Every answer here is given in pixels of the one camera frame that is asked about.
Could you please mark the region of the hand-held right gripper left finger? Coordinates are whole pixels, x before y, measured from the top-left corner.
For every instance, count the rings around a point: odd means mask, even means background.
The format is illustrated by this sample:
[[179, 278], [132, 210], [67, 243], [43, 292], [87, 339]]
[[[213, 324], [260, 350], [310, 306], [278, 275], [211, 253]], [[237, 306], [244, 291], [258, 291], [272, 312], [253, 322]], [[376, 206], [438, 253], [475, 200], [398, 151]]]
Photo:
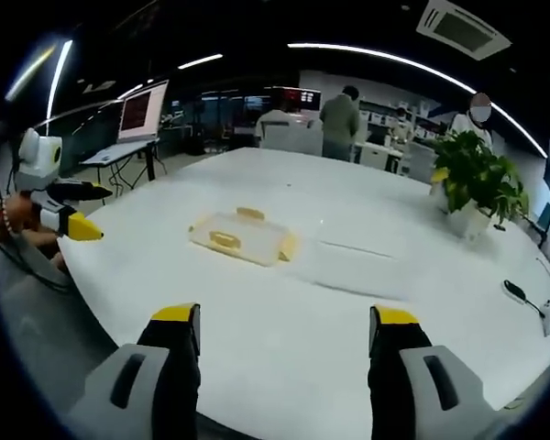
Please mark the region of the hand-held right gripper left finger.
[[196, 439], [200, 305], [154, 313], [86, 378], [66, 424], [77, 439]]

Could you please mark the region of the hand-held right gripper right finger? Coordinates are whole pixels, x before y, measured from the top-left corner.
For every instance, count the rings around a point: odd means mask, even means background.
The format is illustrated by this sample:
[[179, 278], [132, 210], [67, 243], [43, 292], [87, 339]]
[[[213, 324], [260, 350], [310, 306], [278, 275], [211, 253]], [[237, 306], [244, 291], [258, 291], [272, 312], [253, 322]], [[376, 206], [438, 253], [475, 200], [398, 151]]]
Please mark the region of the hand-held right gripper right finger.
[[411, 313], [372, 306], [368, 356], [373, 439], [492, 438], [480, 377]]

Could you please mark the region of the person's left hand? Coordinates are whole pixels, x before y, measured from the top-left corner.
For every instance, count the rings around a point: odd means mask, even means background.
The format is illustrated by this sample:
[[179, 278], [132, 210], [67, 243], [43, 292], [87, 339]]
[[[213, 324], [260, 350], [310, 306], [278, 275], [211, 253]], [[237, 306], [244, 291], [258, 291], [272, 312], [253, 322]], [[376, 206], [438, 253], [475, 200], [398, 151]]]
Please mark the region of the person's left hand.
[[0, 244], [12, 235], [21, 235], [30, 245], [40, 247], [40, 237], [27, 229], [35, 219], [29, 192], [15, 192], [0, 198]]

